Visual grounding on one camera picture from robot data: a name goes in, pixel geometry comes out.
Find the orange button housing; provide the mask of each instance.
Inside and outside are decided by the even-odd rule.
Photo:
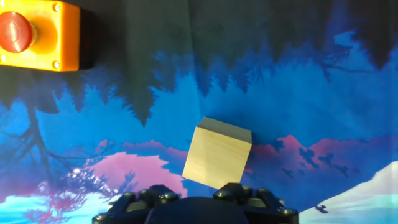
[[[21,53],[29,48],[34,36],[30,22],[17,12],[0,15],[0,46],[11,53]]]
[[[53,0],[3,3],[0,65],[55,72],[80,69],[79,7]]]

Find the snowy hill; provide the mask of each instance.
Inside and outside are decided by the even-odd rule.
[[[321,202],[300,214],[300,224],[398,223],[398,161],[356,187]]]

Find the emergency stop button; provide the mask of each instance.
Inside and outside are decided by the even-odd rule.
[[[21,53],[28,49],[35,36],[30,22],[17,12],[0,15],[0,46],[11,53]]]

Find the painted forest backdrop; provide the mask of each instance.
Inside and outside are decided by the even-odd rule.
[[[300,211],[398,161],[398,2],[66,2],[100,18],[98,63],[0,68],[1,223],[86,222],[153,184],[210,196],[181,177],[204,116],[252,130],[242,183]]]

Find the wooden cube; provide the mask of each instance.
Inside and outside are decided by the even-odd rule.
[[[216,189],[239,183],[251,145],[251,131],[203,118],[195,128],[182,176]]]

